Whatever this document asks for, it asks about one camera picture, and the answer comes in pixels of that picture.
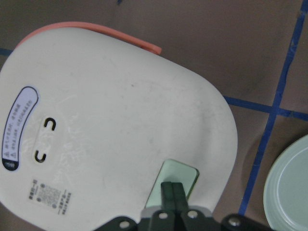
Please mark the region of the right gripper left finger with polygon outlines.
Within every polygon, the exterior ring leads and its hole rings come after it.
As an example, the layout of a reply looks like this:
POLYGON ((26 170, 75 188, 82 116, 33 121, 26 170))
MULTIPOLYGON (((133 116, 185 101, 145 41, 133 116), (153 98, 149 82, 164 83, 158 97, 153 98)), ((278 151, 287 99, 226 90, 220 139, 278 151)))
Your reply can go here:
POLYGON ((176 211, 174 182, 161 183, 161 208, 167 211, 176 211))

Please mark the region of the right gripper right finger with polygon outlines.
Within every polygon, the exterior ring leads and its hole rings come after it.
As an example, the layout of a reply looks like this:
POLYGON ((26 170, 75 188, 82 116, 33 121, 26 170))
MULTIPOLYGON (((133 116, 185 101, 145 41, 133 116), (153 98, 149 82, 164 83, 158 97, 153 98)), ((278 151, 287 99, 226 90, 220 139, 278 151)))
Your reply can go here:
POLYGON ((182 212, 188 209, 188 202, 184 187, 180 182, 171 183, 173 189, 173 198, 176 212, 182 212))

